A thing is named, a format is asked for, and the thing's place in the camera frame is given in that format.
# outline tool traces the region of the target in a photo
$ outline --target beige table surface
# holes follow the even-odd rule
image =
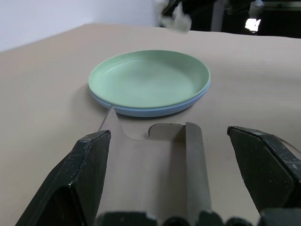
[[[158,122],[203,130],[212,206],[224,219],[252,222],[227,126],[275,134],[301,148],[301,40],[163,28],[89,24],[0,54],[0,225],[14,225],[51,169],[106,110],[90,96],[90,71],[116,54],[167,49],[210,68],[211,87],[192,108],[169,117],[121,117],[142,138]]]

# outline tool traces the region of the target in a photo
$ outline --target plate rim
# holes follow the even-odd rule
[[[141,106],[135,106],[135,105],[120,105],[120,104],[117,104],[117,103],[114,103],[114,102],[111,102],[110,100],[106,99],[106,98],[103,98],[103,97],[100,97],[99,95],[97,95],[92,89],[91,89],[91,77],[92,77],[92,74],[93,72],[99,67],[101,66],[102,64],[106,63],[107,61],[110,61],[116,57],[119,57],[119,56],[122,56],[122,55],[126,55],[126,54],[130,54],[130,53],[139,53],[139,52],[149,52],[149,51],[162,51],[162,52],[171,52],[171,53],[177,53],[177,54],[181,54],[181,55],[185,55],[187,57],[191,57],[195,60],[197,60],[198,62],[200,62],[202,65],[205,66],[206,70],[207,70],[207,73],[208,73],[208,80],[206,82],[206,84],[203,86],[203,88],[201,90],[199,90],[197,93],[195,93],[193,96],[189,97],[189,98],[186,98],[182,101],[178,101],[178,102],[174,102],[174,103],[171,103],[169,105],[157,105],[157,106],[149,106],[149,107],[141,107]],[[199,59],[196,59],[195,57],[193,56],[190,56],[188,54],[185,54],[185,53],[181,53],[181,52],[177,52],[177,51],[172,51],[172,50],[164,50],[164,49],[148,49],[148,50],[138,50],[138,51],[132,51],[132,52],[127,52],[127,53],[121,53],[121,54],[118,54],[118,55],[115,55],[115,56],[112,56],[104,61],[102,61],[101,63],[99,63],[96,67],[93,68],[93,70],[90,72],[90,76],[89,76],[89,80],[88,80],[88,85],[89,85],[89,89],[90,91],[96,96],[98,97],[99,99],[105,101],[106,103],[110,104],[110,105],[114,105],[114,106],[120,106],[120,107],[126,107],[126,108],[136,108],[136,109],[150,109],[150,108],[162,108],[162,107],[169,107],[169,106],[174,106],[174,105],[178,105],[178,104],[181,104],[181,103],[184,103],[186,101],[189,101],[193,98],[195,98],[197,95],[199,95],[201,92],[203,92],[206,87],[208,86],[208,84],[210,83],[211,81],[211,73],[210,73],[210,70],[209,68],[207,67],[207,65],[205,63],[203,63],[202,61],[200,61]]]

